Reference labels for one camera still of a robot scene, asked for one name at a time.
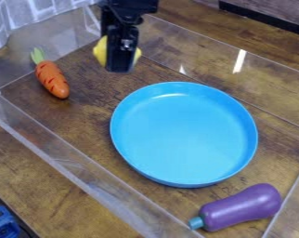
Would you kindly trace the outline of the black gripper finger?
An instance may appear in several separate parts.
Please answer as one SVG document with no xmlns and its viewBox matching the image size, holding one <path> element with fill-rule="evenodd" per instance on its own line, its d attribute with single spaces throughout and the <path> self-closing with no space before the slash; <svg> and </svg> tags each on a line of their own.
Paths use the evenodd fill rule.
<svg viewBox="0 0 299 238">
<path fill-rule="evenodd" d="M 110 25 L 106 36 L 106 70 L 128 73 L 134 64 L 138 29 L 134 26 Z"/>
</svg>

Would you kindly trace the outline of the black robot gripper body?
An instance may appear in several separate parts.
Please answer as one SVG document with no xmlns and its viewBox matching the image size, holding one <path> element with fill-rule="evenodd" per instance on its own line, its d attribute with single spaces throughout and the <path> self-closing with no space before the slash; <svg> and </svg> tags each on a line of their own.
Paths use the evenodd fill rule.
<svg viewBox="0 0 299 238">
<path fill-rule="evenodd" d="M 101 23 L 103 26 L 121 24 L 137 26 L 142 16 L 156 13 L 160 0 L 99 0 Z"/>
</svg>

